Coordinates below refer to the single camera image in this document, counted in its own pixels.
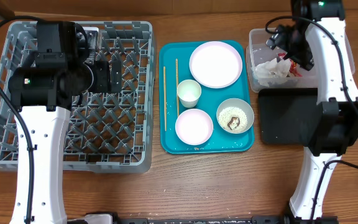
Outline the white plastic cup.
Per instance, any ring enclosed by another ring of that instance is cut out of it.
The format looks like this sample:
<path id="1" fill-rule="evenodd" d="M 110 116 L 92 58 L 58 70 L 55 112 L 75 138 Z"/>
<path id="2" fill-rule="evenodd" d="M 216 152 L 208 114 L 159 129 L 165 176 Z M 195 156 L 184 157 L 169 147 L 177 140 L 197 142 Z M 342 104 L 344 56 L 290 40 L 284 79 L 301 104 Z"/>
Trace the white plastic cup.
<path id="1" fill-rule="evenodd" d="M 183 80 L 178 85 L 178 97 L 185 108 L 196 106 L 201 96 L 201 86 L 195 80 Z"/>

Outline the small white bowl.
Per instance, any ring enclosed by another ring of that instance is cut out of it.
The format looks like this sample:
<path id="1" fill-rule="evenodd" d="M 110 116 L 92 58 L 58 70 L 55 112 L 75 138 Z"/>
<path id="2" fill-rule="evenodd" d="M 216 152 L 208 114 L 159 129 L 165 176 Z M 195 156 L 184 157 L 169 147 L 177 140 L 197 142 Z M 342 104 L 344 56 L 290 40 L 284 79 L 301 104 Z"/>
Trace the small white bowl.
<path id="1" fill-rule="evenodd" d="M 192 146 L 204 144 L 212 136 L 213 129 L 213 120 L 209 114 L 194 108 L 182 112 L 175 122 L 178 138 Z"/>

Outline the white napkin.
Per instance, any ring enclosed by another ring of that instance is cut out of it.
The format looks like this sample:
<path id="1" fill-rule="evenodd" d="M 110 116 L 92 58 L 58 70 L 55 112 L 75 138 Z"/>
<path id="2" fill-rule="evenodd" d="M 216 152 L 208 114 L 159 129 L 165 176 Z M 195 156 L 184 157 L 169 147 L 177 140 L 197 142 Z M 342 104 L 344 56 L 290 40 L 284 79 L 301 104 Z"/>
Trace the white napkin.
<path id="1" fill-rule="evenodd" d="M 290 59 L 277 61 L 274 58 L 256 66 L 254 75 L 260 85 L 269 87 L 271 84 L 282 84 L 290 73 L 290 67 Z"/>

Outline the rice and food scraps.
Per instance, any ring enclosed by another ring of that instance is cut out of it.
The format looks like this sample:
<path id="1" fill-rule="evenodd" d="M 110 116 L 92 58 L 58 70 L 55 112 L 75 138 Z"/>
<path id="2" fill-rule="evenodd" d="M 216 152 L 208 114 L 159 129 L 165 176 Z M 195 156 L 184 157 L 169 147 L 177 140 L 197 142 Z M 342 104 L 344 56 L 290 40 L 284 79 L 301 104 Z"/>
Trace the rice and food scraps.
<path id="1" fill-rule="evenodd" d="M 242 133 L 247 129 L 247 115 L 238 107 L 224 108 L 218 114 L 219 125 L 230 133 Z"/>

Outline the red snack wrapper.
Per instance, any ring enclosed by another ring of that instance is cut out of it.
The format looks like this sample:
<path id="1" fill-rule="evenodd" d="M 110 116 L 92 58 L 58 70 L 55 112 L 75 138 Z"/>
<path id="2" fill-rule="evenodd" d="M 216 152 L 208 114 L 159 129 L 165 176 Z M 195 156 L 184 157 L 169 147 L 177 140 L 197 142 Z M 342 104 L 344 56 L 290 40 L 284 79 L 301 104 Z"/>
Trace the red snack wrapper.
<path id="1" fill-rule="evenodd" d="M 280 60 L 283 60 L 284 56 L 286 55 L 286 53 L 278 53 L 277 54 L 277 57 L 280 59 Z M 291 62 L 291 66 L 290 66 L 290 69 L 289 69 L 289 74 L 288 74 L 288 77 L 302 77 L 302 74 L 300 74 L 297 70 L 297 63 L 294 62 L 292 59 L 290 59 L 290 62 Z"/>

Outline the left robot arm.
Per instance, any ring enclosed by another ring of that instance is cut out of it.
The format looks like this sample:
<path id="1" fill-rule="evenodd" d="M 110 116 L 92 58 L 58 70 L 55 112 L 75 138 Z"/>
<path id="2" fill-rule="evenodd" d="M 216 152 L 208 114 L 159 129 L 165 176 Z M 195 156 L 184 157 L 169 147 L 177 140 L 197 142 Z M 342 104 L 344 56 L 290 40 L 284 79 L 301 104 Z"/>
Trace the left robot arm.
<path id="1" fill-rule="evenodd" d="M 118 93 L 121 62 L 96 57 L 97 27 L 46 21 L 36 25 L 37 47 L 8 82 L 19 157 L 12 223 L 67 223 L 63 149 L 74 97 Z"/>

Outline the grey bowl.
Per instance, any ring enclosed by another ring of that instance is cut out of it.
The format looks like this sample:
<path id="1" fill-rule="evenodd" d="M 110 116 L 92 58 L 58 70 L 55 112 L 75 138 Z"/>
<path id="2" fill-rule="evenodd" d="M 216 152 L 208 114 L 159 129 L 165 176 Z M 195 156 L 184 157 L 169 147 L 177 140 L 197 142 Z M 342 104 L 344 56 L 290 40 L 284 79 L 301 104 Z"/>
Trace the grey bowl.
<path id="1" fill-rule="evenodd" d="M 238 107 L 241 110 L 244 111 L 244 113 L 247 115 L 247 120 L 248 120 L 248 124 L 247 124 L 247 129 L 242 132 L 245 133 L 246 131 L 248 131 L 251 127 L 253 127 L 253 123 L 254 123 L 254 111 L 252 109 L 252 107 L 250 106 L 250 104 L 248 104 L 246 101 L 239 99 L 239 98 L 230 98 L 227 99 L 225 101 L 223 101 L 219 106 L 218 106 L 218 110 L 216 112 L 216 118 L 218 120 L 218 114 L 227 107 Z"/>

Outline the large white round plate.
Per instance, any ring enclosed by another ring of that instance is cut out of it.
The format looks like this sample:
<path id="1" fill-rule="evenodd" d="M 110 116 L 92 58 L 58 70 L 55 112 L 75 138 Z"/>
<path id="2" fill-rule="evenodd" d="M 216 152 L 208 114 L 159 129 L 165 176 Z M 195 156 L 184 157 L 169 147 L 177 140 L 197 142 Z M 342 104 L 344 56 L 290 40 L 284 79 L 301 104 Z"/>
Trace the large white round plate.
<path id="1" fill-rule="evenodd" d="M 233 46 L 221 41 L 211 41 L 194 49 L 189 67 L 193 78 L 201 85 L 225 88 L 240 77 L 243 61 Z"/>

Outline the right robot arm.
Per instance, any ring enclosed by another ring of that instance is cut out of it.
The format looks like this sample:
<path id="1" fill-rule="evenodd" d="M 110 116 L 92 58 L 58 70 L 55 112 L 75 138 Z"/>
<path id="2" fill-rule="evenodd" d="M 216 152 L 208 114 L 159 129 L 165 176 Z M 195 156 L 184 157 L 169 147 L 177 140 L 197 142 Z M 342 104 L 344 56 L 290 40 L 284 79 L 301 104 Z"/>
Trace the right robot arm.
<path id="1" fill-rule="evenodd" d="M 322 204 L 329 181 L 358 138 L 358 88 L 349 65 L 342 1 L 291 1 L 293 26 L 266 28 L 267 45 L 279 47 L 301 67 L 315 68 L 316 112 L 301 131 L 304 157 L 295 193 L 278 223 L 337 223 L 324 217 Z"/>

